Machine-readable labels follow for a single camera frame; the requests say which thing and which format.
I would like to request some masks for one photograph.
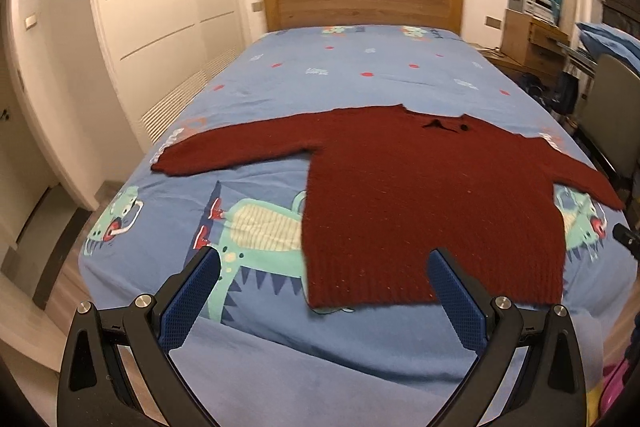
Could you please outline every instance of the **sweater neckline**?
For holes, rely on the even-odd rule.
[[[468,131],[474,128],[473,124],[470,122],[471,117],[468,114],[462,114],[461,116],[436,116],[433,114],[412,111],[411,109],[407,109],[402,103],[393,107],[413,118],[422,127],[428,127],[431,125],[440,126],[444,129],[455,132],[460,130]]]

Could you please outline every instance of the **beige chair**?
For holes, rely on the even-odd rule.
[[[574,139],[591,153],[615,190],[631,190],[640,158],[640,77],[602,55]]]

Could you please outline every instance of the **wooden desk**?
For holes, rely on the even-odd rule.
[[[529,66],[523,66],[522,64],[517,63],[515,60],[507,57],[506,55],[502,55],[499,52],[494,52],[491,50],[479,50],[482,57],[486,58],[489,62],[491,62],[496,68],[498,68],[502,73],[508,76],[514,82],[523,74],[523,73],[532,73],[535,74],[542,84],[550,89],[554,89],[556,87],[556,77],[545,73],[544,71],[535,70]]]

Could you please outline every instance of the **white printer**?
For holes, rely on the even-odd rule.
[[[507,8],[556,26],[552,0],[509,0]]]

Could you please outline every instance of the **red sweater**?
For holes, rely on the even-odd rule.
[[[312,153],[302,218],[312,307],[434,301],[425,262],[436,247],[492,295],[556,303],[565,244],[553,184],[623,208],[602,174],[543,138],[402,105],[209,130],[151,168],[184,176],[302,151]]]

